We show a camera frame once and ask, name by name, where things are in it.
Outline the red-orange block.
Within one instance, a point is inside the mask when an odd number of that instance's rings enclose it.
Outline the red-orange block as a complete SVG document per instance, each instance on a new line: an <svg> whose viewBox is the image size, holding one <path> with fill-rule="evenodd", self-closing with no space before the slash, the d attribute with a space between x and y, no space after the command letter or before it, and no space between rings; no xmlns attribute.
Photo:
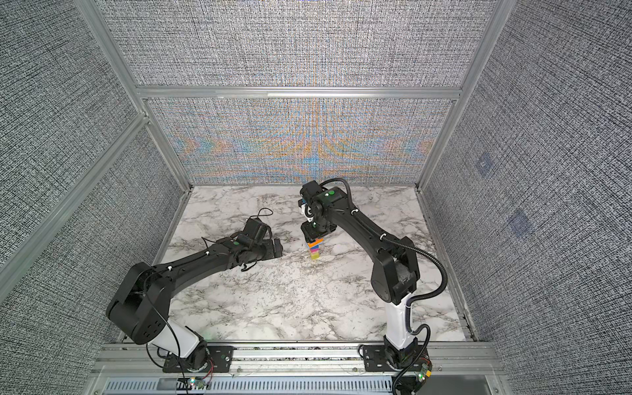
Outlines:
<svg viewBox="0 0 632 395"><path fill-rule="evenodd" d="M312 242L307 242L307 245L309 246L309 248L312 248L315 245L320 245L323 241L324 241L324 239L317 239L317 240L312 241Z"/></svg>

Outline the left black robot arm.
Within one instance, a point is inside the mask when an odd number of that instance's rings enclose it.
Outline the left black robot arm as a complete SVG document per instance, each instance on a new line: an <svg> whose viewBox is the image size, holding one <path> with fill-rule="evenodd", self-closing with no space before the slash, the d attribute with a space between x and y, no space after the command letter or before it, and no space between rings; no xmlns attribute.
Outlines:
<svg viewBox="0 0 632 395"><path fill-rule="evenodd" d="M234 268L245 272L283 255L281 240L258 217L250 217L240 232L204 242L204 250L169 263L133 265L106 309L108 320L135 344L168 352L161 367L165 373L212 370L207 341L169 316L172 299L214 274Z"/></svg>

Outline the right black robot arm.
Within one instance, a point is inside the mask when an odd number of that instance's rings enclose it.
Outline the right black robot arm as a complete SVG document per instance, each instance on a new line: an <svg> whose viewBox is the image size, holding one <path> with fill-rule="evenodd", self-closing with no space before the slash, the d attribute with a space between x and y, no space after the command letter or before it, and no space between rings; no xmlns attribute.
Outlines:
<svg viewBox="0 0 632 395"><path fill-rule="evenodd" d="M418 346L407 312L407 302L420 278L412 241L376 225L354 204L349 192L339 187L328 189L324 183L309 181L301 187L298 205L306 217L301 225L306 242L342 229L368 254L373 263L370 283L385 305L385 359L396 370L408 366Z"/></svg>

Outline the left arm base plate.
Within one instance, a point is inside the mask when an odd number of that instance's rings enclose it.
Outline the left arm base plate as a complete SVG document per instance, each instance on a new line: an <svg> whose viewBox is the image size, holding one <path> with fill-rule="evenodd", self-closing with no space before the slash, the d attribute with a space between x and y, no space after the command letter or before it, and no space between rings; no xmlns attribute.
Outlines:
<svg viewBox="0 0 632 395"><path fill-rule="evenodd" d="M169 355L161 368L164 373L228 373L234 347L199 345L186 358Z"/></svg>

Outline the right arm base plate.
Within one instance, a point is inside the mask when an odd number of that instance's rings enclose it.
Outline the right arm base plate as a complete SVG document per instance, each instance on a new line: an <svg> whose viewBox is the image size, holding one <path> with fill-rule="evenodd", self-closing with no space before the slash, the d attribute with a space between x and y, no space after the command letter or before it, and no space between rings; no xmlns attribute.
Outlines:
<svg viewBox="0 0 632 395"><path fill-rule="evenodd" d="M425 373L432 370L432 362L427 352L424 352L413 365L411 365L409 360L403 362L402 365L395 365L389 362L384 346L360 344L357 347L357 352L362 359L365 371L370 373L399 372L407 366L410 366L411 371L423 371Z"/></svg>

